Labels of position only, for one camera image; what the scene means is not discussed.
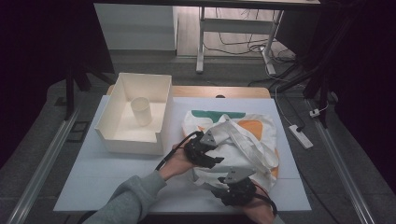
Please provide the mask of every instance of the white wall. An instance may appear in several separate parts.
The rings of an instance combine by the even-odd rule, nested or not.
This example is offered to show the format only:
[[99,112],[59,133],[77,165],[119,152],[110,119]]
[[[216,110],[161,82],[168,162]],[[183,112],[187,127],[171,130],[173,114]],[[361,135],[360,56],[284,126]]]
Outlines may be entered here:
[[108,49],[176,49],[174,7],[94,5]]

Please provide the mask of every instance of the hand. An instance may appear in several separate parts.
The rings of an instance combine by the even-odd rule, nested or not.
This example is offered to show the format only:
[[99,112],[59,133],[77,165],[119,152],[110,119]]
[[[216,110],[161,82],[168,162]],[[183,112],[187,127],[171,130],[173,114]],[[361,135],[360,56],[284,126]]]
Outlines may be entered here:
[[[264,197],[268,197],[266,194],[266,191],[263,191],[264,189],[260,189],[256,187],[256,193],[260,194]],[[273,223],[275,217],[271,208],[271,205],[266,203],[265,201],[258,199],[258,198],[253,198],[250,203],[240,207],[242,211],[254,222],[260,223],[260,224],[269,224]]]
[[160,169],[160,175],[165,181],[175,175],[182,175],[194,167],[184,153],[184,145],[186,145],[186,143],[181,145],[169,161],[166,162],[163,168]]

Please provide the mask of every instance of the white table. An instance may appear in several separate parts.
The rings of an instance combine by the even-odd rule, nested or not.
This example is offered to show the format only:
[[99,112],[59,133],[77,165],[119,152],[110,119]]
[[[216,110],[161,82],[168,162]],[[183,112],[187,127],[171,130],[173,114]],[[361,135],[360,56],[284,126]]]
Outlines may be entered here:
[[[104,96],[78,154],[54,211],[77,212],[98,210],[104,206],[116,187],[131,175],[148,175],[163,156],[110,153],[105,149],[94,126],[105,108]],[[171,146],[183,139],[181,121],[192,109],[270,114],[277,127],[279,176],[270,196],[279,211],[311,210],[302,180],[272,99],[230,99],[174,97],[171,124],[164,127]],[[224,206],[212,193],[191,182],[191,172],[176,176],[158,195],[151,214],[232,214],[238,211]]]

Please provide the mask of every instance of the gray sleeve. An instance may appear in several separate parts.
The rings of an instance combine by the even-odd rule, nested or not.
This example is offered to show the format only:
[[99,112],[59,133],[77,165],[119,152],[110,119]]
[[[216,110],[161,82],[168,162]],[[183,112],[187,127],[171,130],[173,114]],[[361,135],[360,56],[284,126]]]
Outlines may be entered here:
[[108,203],[84,224],[137,223],[146,216],[158,191],[165,186],[166,183],[158,171],[144,178],[134,175],[120,184]]

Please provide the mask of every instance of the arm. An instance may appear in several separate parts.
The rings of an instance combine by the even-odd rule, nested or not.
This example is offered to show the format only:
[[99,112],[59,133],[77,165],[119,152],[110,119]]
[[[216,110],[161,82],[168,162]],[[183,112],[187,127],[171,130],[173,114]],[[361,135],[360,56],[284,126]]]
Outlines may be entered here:
[[184,150],[177,150],[160,171],[154,171],[144,178],[134,175],[120,184],[109,202],[84,224],[137,223],[146,216],[157,193],[166,186],[165,181],[175,175],[184,174],[192,167],[184,155]]

